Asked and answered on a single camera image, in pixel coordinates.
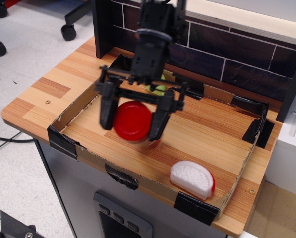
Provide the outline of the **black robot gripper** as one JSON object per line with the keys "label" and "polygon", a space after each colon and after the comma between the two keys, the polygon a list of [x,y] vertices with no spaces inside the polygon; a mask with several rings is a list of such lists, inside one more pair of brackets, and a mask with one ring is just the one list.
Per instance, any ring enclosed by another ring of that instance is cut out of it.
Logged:
{"label": "black robot gripper", "polygon": [[146,28],[137,30],[136,36],[138,40],[129,71],[101,67],[102,74],[96,82],[96,90],[101,94],[100,125],[105,130],[113,128],[120,97],[155,104],[157,108],[153,113],[149,131],[149,140],[155,141],[161,138],[170,114],[176,110],[183,110],[187,83],[181,85],[178,100],[174,99],[173,91],[167,91],[163,96],[153,96],[121,89],[120,86],[124,81],[130,85],[137,83],[157,86],[161,81],[169,44],[173,41],[172,37],[166,33]]}

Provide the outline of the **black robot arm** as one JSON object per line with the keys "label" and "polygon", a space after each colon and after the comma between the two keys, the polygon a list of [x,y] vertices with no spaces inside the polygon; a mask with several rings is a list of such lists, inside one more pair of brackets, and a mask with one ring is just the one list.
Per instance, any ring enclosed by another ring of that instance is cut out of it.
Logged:
{"label": "black robot arm", "polygon": [[102,66],[101,76],[96,82],[96,91],[101,94],[100,125],[105,130],[113,128],[121,97],[155,104],[149,129],[149,141],[161,138],[170,114],[183,110],[188,84],[180,85],[179,99],[175,100],[172,88],[163,96],[148,95],[121,88],[127,81],[130,85],[149,85],[154,91],[163,83],[161,76],[169,57],[169,46],[184,35],[186,28],[184,0],[173,6],[167,0],[141,1],[139,29],[136,31],[137,43],[134,58],[129,70]]}

